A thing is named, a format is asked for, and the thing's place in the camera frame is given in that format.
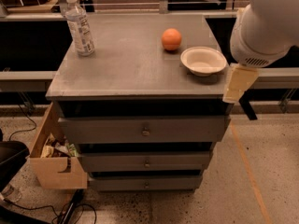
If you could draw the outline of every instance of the concrete floor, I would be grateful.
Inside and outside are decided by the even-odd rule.
[[[299,223],[299,105],[290,114],[264,108],[250,121],[235,109],[232,122],[214,156],[199,189],[191,191],[111,192],[86,189],[81,203],[92,205],[100,224],[259,224]],[[20,129],[33,127],[21,112],[0,109],[4,140]],[[32,119],[40,124],[42,109]],[[14,140],[30,145],[36,131],[18,133]],[[51,204],[57,212],[71,199],[70,190],[42,189],[28,161],[12,180],[20,188],[19,205]],[[51,222],[50,209],[23,211],[8,209]],[[94,222],[88,207],[77,223]],[[75,223],[81,209],[70,223]]]

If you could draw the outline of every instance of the white bowl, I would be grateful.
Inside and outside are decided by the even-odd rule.
[[[180,60],[199,77],[220,72],[227,64],[225,57],[219,51],[206,47],[185,49],[180,55]]]

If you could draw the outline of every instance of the items in box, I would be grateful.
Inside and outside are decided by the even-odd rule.
[[[65,138],[63,142],[59,142],[51,133],[43,146],[40,158],[51,157],[76,157],[76,149],[73,144],[69,144]]]

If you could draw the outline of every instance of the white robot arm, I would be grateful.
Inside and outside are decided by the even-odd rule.
[[[249,0],[238,11],[231,36],[232,67],[223,101],[236,103],[258,77],[258,68],[299,46],[299,0]]]

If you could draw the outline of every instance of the drawer knob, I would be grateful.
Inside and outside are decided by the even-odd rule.
[[[146,182],[146,183],[144,184],[144,189],[149,189],[149,188],[150,188],[150,183]]]
[[[150,168],[150,162],[149,162],[149,161],[145,161],[145,162],[144,162],[144,166],[145,166],[146,168]]]
[[[143,136],[150,136],[150,130],[148,128],[143,128],[142,135]]]

